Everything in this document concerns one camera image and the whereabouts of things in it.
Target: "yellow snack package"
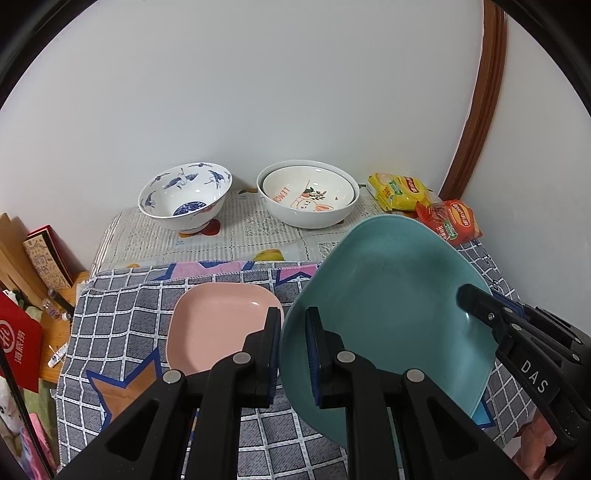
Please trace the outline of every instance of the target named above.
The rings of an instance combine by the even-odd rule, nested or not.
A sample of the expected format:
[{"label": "yellow snack package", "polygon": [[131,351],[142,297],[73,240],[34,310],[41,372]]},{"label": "yellow snack package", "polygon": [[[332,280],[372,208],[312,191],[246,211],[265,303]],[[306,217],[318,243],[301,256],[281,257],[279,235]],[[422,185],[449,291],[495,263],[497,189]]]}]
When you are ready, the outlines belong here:
[{"label": "yellow snack package", "polygon": [[414,212],[417,202],[429,206],[427,188],[419,179],[398,177],[389,173],[374,173],[368,178],[368,190],[382,210]]}]

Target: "pink square dish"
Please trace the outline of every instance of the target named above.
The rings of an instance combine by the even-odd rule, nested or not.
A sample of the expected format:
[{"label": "pink square dish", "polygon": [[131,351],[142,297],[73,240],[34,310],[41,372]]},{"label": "pink square dish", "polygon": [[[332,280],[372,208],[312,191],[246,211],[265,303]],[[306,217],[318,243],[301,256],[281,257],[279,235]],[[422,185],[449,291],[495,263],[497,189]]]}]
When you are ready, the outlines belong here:
[{"label": "pink square dish", "polygon": [[170,368],[191,375],[242,349],[249,333],[262,330],[267,309],[281,302],[252,283],[204,283],[178,301],[168,328],[166,358]]}]

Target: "table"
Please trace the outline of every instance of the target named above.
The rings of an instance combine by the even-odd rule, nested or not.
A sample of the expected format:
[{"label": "table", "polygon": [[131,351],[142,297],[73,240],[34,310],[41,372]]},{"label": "table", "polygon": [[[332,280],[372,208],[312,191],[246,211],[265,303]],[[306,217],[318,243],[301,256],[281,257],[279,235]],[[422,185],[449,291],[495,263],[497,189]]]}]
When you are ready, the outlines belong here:
[{"label": "table", "polygon": [[[60,294],[72,305],[76,304],[76,285],[88,280],[88,272],[82,272],[74,281],[72,288],[60,290]],[[71,322],[54,320],[47,313],[41,315],[41,327],[43,328],[43,342],[41,344],[41,363],[39,364],[39,378],[48,382],[57,383],[61,372],[61,362],[55,367],[49,368],[47,362],[59,347],[70,339]]]}]

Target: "gray checkered cloth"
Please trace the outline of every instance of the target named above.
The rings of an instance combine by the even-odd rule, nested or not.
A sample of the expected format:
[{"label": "gray checkered cloth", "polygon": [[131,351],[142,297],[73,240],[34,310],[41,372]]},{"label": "gray checkered cloth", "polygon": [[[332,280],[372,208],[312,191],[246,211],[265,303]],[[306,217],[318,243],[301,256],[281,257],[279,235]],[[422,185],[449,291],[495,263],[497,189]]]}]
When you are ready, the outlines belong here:
[{"label": "gray checkered cloth", "polygon": [[[458,249],[491,288],[518,300],[478,241]],[[174,306],[191,287],[208,282],[261,285],[289,308],[307,279],[275,284],[278,267],[297,264],[257,264],[257,270],[154,281],[168,265],[116,270],[99,274],[76,307],[72,338],[56,393],[61,464],[71,461],[100,432],[105,412],[86,378],[86,371],[123,380],[156,347],[163,370],[168,326]],[[499,363],[485,393],[496,426],[486,429],[503,446],[532,409],[530,399]],[[269,409],[244,409],[238,456],[238,478],[345,479],[344,449],[305,424],[291,408],[281,385]]]}]

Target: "bowl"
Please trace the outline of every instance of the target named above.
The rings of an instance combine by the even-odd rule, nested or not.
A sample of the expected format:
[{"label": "bowl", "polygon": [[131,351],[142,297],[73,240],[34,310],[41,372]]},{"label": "bowl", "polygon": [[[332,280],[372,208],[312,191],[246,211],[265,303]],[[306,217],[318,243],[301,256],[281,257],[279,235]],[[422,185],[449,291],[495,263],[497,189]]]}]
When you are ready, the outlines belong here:
[{"label": "bowl", "polygon": [[346,447],[343,408],[316,407],[310,384],[304,314],[319,308],[325,330],[383,370],[423,370],[468,415],[486,388],[495,360],[492,331],[457,305],[480,274],[446,241],[416,220],[367,219],[343,238],[287,313],[279,370],[284,392],[313,429]]},{"label": "bowl", "polygon": [[262,181],[262,189],[277,203],[312,212],[344,208],[355,198],[353,186],[344,177],[308,165],[272,171]]},{"label": "bowl", "polygon": [[215,163],[187,163],[156,175],[142,189],[138,207],[163,228],[204,229],[222,208],[232,174]]},{"label": "bowl", "polygon": [[[349,182],[349,184],[353,187],[352,201],[344,207],[334,207],[332,210],[320,211],[317,211],[315,207],[314,209],[309,209],[309,207],[306,206],[302,209],[296,209],[291,208],[291,204],[284,205],[283,202],[276,202],[265,193],[263,188],[263,182],[265,181],[267,176],[269,176],[272,172],[279,170],[281,168],[294,166],[315,167],[321,170],[328,170],[340,175],[345,180],[347,180],[347,182]],[[355,207],[355,204],[359,200],[359,185],[357,185],[357,182],[355,182],[351,175],[341,170],[340,168],[333,167],[332,165],[328,165],[327,163],[322,163],[313,160],[285,160],[270,165],[258,174],[258,177],[256,178],[256,188],[259,192],[259,195],[264,201],[265,208],[273,217],[288,225],[299,228],[316,229],[335,225],[336,223],[339,223],[341,220],[344,220],[344,218],[351,213],[351,211]]]},{"label": "bowl", "polygon": [[168,327],[166,358],[185,375],[211,369],[239,352],[249,333],[265,327],[267,309],[281,302],[253,283],[204,283],[180,297]]}]

